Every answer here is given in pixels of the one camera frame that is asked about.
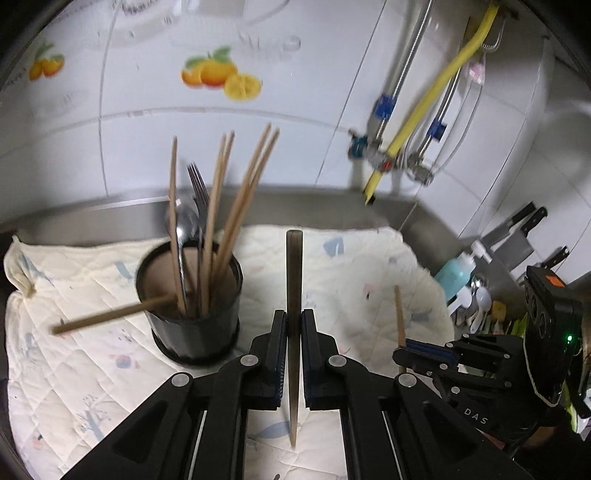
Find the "black cylindrical container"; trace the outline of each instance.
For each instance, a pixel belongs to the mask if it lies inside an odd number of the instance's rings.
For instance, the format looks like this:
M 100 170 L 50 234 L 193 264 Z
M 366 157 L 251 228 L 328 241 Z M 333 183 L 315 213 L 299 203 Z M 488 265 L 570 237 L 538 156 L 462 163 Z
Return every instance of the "black cylindrical container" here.
M 197 241 L 189 241 L 184 248 L 186 270 L 192 272 L 196 265 L 197 245 Z M 140 300 L 174 291 L 171 259 L 170 242 L 160 245 L 144 258 L 135 279 Z M 238 339 L 242 281 L 240 264 L 232 256 L 207 316 L 180 318 L 176 308 L 147 312 L 152 335 L 160 351 L 185 366 L 213 362 L 228 353 Z

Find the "wooden chopstick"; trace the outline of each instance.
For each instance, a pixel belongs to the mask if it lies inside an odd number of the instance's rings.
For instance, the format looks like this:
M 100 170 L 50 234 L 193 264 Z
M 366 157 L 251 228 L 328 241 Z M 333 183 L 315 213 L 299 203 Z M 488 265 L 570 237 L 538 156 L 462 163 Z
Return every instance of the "wooden chopstick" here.
M 226 220 L 226 223 L 223 228 L 223 232 L 224 232 L 223 239 L 222 239 L 220 247 L 217 251 L 216 260 L 215 260 L 214 266 L 213 266 L 213 278 L 212 278 L 213 281 L 215 281 L 216 277 L 218 277 L 219 272 L 222 271 L 222 269 L 223 269 L 222 266 L 225 265 L 225 263 L 222 262 L 222 258 L 227 257 L 228 260 L 230 259 L 230 256 L 228 255 L 229 242 L 226 240 L 226 234 L 228 232 L 232 232 L 236 228 L 236 224 L 238 222 L 238 217 L 240 215 L 240 209 L 241 209 L 242 205 L 244 204 L 246 194 L 248 191 L 248 187 L 252 181 L 252 178 L 254 177 L 256 167 L 259 163 L 259 157 L 261 156 L 261 151 L 262 151 L 263 147 L 265 146 L 265 142 L 267 141 L 267 137 L 269 136 L 270 130 L 271 130 L 271 124 L 267 124 L 265 129 L 263 130 L 263 133 L 261 135 L 261 138 L 259 139 L 259 142 L 256 145 L 255 151 L 252 154 L 251 161 L 248 164 L 248 168 L 246 169 L 244 177 L 242 178 L 242 183 L 240 185 L 240 188 L 238 189 L 238 192 L 236 193 L 236 197 L 234 198 L 234 201 L 232 202 L 232 207 L 230 208 L 230 213 L 228 214 L 228 219 Z
M 222 193 L 223 180 L 228 169 L 228 161 L 232 146 L 234 143 L 234 132 L 230 132 L 230 137 L 226 143 L 226 135 L 222 136 L 220 148 L 217 153 L 216 168 L 213 174 L 213 186 L 209 199 L 209 208 L 207 210 L 207 226 L 205 229 L 205 239 L 203 241 L 203 259 L 201 268 L 201 315 L 207 315 L 209 311 L 209 286 L 212 272 L 212 253 L 213 253 L 213 233 L 216 227 L 217 209 L 219 207 L 220 196 Z
M 84 317 L 78 320 L 72 320 L 71 322 L 64 323 L 63 325 L 53 325 L 51 327 L 51 334 L 59 335 L 61 333 L 71 332 L 72 330 L 79 330 L 81 328 L 90 327 L 92 325 L 97 325 L 99 323 L 110 322 L 111 320 L 116 320 L 127 315 L 133 315 L 134 313 L 143 312 L 144 310 L 146 312 L 149 312 L 159 307 L 164 307 L 166 305 L 174 303 L 176 300 L 176 293 L 169 293 L 167 295 L 154 297 L 153 299 L 144 300 L 140 303 L 135 303 L 133 305 L 128 305 L 126 307 L 121 307 L 115 310 L 111 310 L 109 312 L 91 315 L 89 317 Z
M 252 202 L 252 198 L 254 197 L 254 193 L 256 190 L 256 186 L 258 185 L 262 172 L 267 165 L 267 162 L 271 156 L 273 148 L 275 147 L 275 143 L 279 138 L 279 129 L 276 129 L 273 133 L 271 140 L 267 144 L 265 152 L 263 153 L 261 160 L 258 162 L 256 167 L 256 171 L 252 177 L 252 181 L 246 188 L 246 193 L 244 198 L 241 201 L 241 204 L 238 208 L 238 215 L 236 218 L 236 222 L 232 225 L 230 231 L 224 231 L 222 246 L 224 248 L 221 249 L 221 254 L 219 254 L 216 258 L 216 263 L 213 270 L 213 282 L 217 283 L 221 280 L 223 271 L 226 268 L 226 265 L 230 261 L 230 257 L 232 256 L 232 250 L 234 248 L 234 244 L 236 243 L 236 239 L 238 238 L 238 233 L 240 233 L 240 227 L 242 226 L 244 219 L 246 217 L 246 213 L 248 208 Z
M 398 325 L 398 346 L 406 346 L 406 333 L 404 331 L 404 317 L 402 316 L 402 295 L 400 294 L 400 286 L 394 286 L 394 302 L 396 304 L 396 320 Z M 400 373 L 406 373 L 406 367 L 399 367 Z
M 178 264 L 177 239 L 177 137 L 173 137 L 173 151 L 170 157 L 170 189 L 168 191 L 168 234 L 170 235 L 170 251 L 173 255 L 174 289 L 177 294 L 177 305 L 181 315 L 187 314 L 183 296 L 181 271 Z

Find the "screw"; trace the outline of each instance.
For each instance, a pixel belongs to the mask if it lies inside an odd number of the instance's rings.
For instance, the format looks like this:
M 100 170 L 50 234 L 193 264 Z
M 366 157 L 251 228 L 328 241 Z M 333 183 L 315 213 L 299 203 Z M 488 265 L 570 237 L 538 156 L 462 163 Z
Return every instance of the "screw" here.
M 189 380 L 190 378 L 187 374 L 178 374 L 175 375 L 171 381 L 175 387 L 184 387 L 189 383 Z
M 347 359 L 342 355 L 333 355 L 329 358 L 329 364 L 333 367 L 343 367 L 347 363 Z
M 413 374 L 402 374 L 398 377 L 398 383 L 403 387 L 414 387 L 417 384 L 417 377 Z
M 258 357 L 249 353 L 240 359 L 240 363 L 245 367 L 254 367 L 258 363 Z

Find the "metal rod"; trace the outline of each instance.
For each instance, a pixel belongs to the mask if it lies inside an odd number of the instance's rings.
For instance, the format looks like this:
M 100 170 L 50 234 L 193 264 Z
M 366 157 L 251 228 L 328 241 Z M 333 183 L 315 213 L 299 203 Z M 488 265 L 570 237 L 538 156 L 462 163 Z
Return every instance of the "metal rod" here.
M 449 109 L 449 106 L 452 103 L 453 95 L 454 93 L 456 93 L 457 86 L 460 83 L 461 71 L 462 69 L 458 70 L 454 77 L 450 80 L 449 84 L 447 85 L 447 90 L 443 95 L 443 100 L 441 102 L 441 105 L 439 106 L 439 110 L 437 110 L 437 114 L 433 119 L 434 122 L 441 123 L 443 121 L 443 118 L 445 117 L 445 114 L 447 113 L 447 110 Z M 427 133 L 427 135 L 425 135 L 425 138 L 423 138 L 423 141 L 421 142 L 421 145 L 417 150 L 417 155 L 419 156 L 419 158 L 423 158 L 425 156 L 425 153 L 427 152 L 429 145 L 431 145 L 432 140 L 433 135 L 431 134 L 431 132 Z
M 423 8 L 421 9 L 421 12 L 418 15 L 417 23 L 414 26 L 413 34 L 407 45 L 407 49 L 404 52 L 402 68 L 400 69 L 398 75 L 393 77 L 384 89 L 384 95 L 387 95 L 392 99 L 396 99 L 398 95 L 400 95 L 400 91 L 402 90 L 404 80 L 406 80 L 408 71 L 410 70 L 410 66 L 413 63 L 414 56 L 417 53 L 418 46 L 421 43 L 423 35 L 425 34 L 425 30 L 427 29 L 427 25 L 429 24 L 429 19 L 431 18 L 431 10 L 433 10 L 434 4 L 435 0 L 426 0 L 423 4 Z M 389 119 L 383 119 L 380 121 L 378 130 L 376 132 L 375 141 L 382 141 L 382 136 L 384 134 L 384 131 L 386 130 L 388 120 Z

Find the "faucet hose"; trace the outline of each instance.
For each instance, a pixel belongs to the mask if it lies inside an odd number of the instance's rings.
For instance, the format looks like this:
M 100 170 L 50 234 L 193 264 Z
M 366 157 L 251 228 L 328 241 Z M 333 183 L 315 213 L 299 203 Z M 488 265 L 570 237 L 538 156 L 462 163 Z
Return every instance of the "faucet hose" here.
M 430 106 L 433 104 L 435 100 L 439 98 L 441 92 L 449 82 L 449 80 L 456 74 L 456 72 L 462 68 L 462 66 L 470 60 L 472 55 L 474 55 L 482 43 L 486 40 L 486 36 L 488 32 L 490 32 L 493 22 L 495 21 L 495 17 L 497 12 L 499 11 L 498 5 L 490 5 L 486 10 L 484 17 L 482 18 L 482 22 L 478 27 L 478 30 L 474 34 L 474 36 L 470 39 L 468 43 L 458 52 L 456 57 L 452 60 L 452 62 L 445 67 L 441 73 L 435 79 L 435 82 L 431 85 L 431 88 L 423 95 L 421 100 L 419 101 L 418 105 L 415 107 L 411 115 L 408 117 L 406 123 L 402 126 L 402 128 L 390 143 L 386 153 L 390 158 L 395 158 L 398 155 L 398 152 L 408 139 L 408 137 L 413 133 L 414 128 L 418 125 L 421 119 L 427 114 Z M 379 181 L 382 179 L 382 172 L 374 171 L 365 188 L 363 190 L 363 195 L 365 196 L 365 203 L 369 203 L 369 201 L 374 196 L 375 190 L 378 187 Z

